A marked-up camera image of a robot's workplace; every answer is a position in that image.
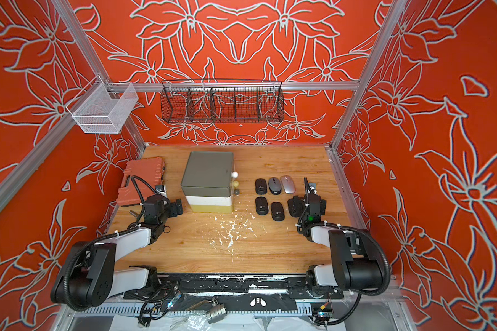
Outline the white pink computer mouse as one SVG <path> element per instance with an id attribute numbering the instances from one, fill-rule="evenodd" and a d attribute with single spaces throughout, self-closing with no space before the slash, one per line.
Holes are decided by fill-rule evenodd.
<path id="1" fill-rule="evenodd" d="M 283 192 L 286 194 L 294 194 L 296 192 L 295 183 L 291 176 L 284 175 L 280 178 Z"/>

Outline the grey black computer mouse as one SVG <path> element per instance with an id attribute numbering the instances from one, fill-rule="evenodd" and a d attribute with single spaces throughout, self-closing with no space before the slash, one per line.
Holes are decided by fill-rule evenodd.
<path id="1" fill-rule="evenodd" d="M 282 192 L 281 181 L 277 177 L 272 177 L 269 179 L 268 187 L 271 194 L 279 195 Z"/>

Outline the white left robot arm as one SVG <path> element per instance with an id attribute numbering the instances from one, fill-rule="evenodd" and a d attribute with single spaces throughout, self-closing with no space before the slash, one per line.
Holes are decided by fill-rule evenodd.
<path id="1" fill-rule="evenodd" d="M 117 295 L 144 303 L 159 301 L 162 286 L 153 266 L 131 266 L 117 271 L 115 264 L 167 233 L 168 219 L 184 212 L 182 201 L 171 201 L 163 186 L 153 187 L 141 177 L 132 175 L 128 182 L 138 194 L 140 213 L 123 231 L 73 245 L 52 287 L 53 303 L 81 312 Z"/>

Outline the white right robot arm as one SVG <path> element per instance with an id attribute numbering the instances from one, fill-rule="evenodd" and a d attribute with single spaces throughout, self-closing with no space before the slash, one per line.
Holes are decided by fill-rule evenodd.
<path id="1" fill-rule="evenodd" d="M 382 295 L 390 285 L 391 267 L 380 244 L 368 230 L 324 221 L 327 201 L 317 194 L 307 178 L 304 185 L 297 232 L 310 242 L 329 248 L 331 256 L 330 264 L 309 267 L 307 286 Z"/>

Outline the red plastic tool case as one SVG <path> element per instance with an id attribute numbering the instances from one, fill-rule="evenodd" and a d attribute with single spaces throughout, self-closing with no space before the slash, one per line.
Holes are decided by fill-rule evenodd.
<path id="1" fill-rule="evenodd" d="M 116 203 L 121 207 L 139 205 L 164 185 L 165 163 L 161 157 L 129 161 L 118 188 Z"/>

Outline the metal cylindrical fitting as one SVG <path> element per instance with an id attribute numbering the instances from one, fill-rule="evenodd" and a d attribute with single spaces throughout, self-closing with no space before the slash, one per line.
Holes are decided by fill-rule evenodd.
<path id="1" fill-rule="evenodd" d="M 213 306 L 207 313 L 207 322 L 209 324 L 222 321 L 227 316 L 227 311 L 224 304 Z"/>

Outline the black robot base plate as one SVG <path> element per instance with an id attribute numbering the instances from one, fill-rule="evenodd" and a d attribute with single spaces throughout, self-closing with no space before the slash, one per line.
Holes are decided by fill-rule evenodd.
<path id="1" fill-rule="evenodd" d="M 341 290 L 313 285 L 303 274 L 158 274 L 145 287 L 123 294 L 146 304 L 155 314 L 199 312 L 224 305 L 228 313 L 312 314 L 313 305 L 343 299 Z"/>

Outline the white mesh wall basket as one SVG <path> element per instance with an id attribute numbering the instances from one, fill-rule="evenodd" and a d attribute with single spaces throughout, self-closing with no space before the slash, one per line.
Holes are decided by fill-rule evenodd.
<path id="1" fill-rule="evenodd" d="M 96 75 L 64 109 L 86 134 L 117 134 L 132 130 L 131 113 L 138 100 L 133 84 L 113 85 Z"/>

